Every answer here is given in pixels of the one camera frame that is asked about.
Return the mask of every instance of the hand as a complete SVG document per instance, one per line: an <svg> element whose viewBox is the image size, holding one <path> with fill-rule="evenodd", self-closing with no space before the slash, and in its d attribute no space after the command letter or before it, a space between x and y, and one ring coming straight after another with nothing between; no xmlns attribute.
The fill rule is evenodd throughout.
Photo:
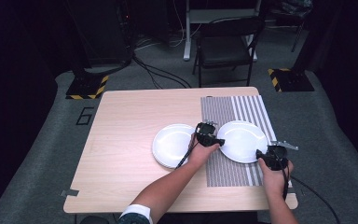
<svg viewBox="0 0 358 224"><path fill-rule="evenodd" d="M263 172L263 186L266 190L267 195L280 195L282 197L284 188L284 177L282 170L272 171L270 170L263 159L259 158L258 163L261 171ZM287 162L287 167L284 171L287 177L290 179L290 173L293 172L295 166L291 161Z"/></svg>
<svg viewBox="0 0 358 224"><path fill-rule="evenodd" d="M193 150L190 153L190 155L188 156L188 162L189 164L193 164L196 165L198 168L200 168L210 157L210 155L216 151L220 146L219 144L214 144L213 146L210 147L204 147L203 145L201 145L199 143L199 141L197 140L197 137L195 134L191 135L191 139L194 138L194 144L193 144Z"/></svg>

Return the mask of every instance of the round plate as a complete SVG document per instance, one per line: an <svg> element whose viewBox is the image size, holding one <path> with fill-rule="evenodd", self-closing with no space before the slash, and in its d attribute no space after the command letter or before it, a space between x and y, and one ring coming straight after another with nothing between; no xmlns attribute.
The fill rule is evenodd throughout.
<svg viewBox="0 0 358 224"><path fill-rule="evenodd" d="M153 140L153 156L161 165L175 168L188 150L195 128L186 124L172 124L161 129Z"/></svg>
<svg viewBox="0 0 358 224"><path fill-rule="evenodd" d="M226 139L220 150L228 158L242 163L257 161L255 151L267 152L267 137L253 123L235 120L224 124L217 133L217 138Z"/></svg>

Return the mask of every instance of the light wood tabletop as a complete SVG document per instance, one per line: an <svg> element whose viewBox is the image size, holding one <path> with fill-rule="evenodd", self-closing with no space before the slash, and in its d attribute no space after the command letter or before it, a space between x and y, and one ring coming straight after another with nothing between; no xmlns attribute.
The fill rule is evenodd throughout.
<svg viewBox="0 0 358 224"><path fill-rule="evenodd" d="M152 154L162 128L202 122L200 97L258 95L253 87L107 91L103 94L76 169L64 211L120 213L154 180L171 172ZM207 187L205 166L186 186L169 212L251 211L269 209L262 186ZM294 193L286 199L297 207Z"/></svg>

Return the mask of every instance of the gray striped placemat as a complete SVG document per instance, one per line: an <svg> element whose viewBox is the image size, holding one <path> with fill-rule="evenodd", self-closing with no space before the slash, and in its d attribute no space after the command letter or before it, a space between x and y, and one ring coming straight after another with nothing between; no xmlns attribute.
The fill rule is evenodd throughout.
<svg viewBox="0 0 358 224"><path fill-rule="evenodd" d="M202 97L202 119L215 123L216 133L225 123L245 120L259 127L268 143L276 140L263 99L255 96ZM208 187L261 186L263 174L257 162L239 163L215 151L206 164Z"/></svg>

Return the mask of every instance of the gray carpet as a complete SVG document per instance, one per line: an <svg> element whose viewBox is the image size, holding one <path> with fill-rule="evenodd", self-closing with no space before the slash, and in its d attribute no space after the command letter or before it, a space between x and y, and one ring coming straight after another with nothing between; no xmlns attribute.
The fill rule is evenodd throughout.
<svg viewBox="0 0 358 224"><path fill-rule="evenodd" d="M310 92L276 92L269 78L269 68L290 68L294 64L305 36L303 33L296 52L292 53L293 32L266 29L256 48L258 60L251 86L257 87L262 95L277 138L300 148L299 151L289 151L289 159L296 167L293 176L322 195L337 212L341 223L358 223L358 154L337 126L334 111L318 78L307 72L315 88ZM184 42L175 48L156 40L149 44L137 49L136 56L147 64L184 78L193 87L197 86L197 78L191 75L194 58L190 62L183 61ZM91 71L106 69L100 67ZM246 69L238 67L232 76L237 77ZM229 69L221 69L204 74L214 78L229 73L232 73ZM57 77L59 89L55 104L0 200L0 223L74 223L74 216L62 210L65 199L60 193L70 188L90 131L90 125L76 125L77 119L84 107L93 107L87 110L92 121L100 99L66 100L65 93L73 78L70 72ZM168 79L155 79L163 88L182 88ZM243 85L244 82L233 82L205 87ZM134 62L109 76L105 87L106 91L141 89L155 89L155 86L146 71ZM293 184L299 201L294 213L300 223L336 222L318 197L296 181ZM269 221L267 211L260 211L258 215L261 221ZM77 222L85 216L77 216ZM112 214L98 216L115 223Z"/></svg>

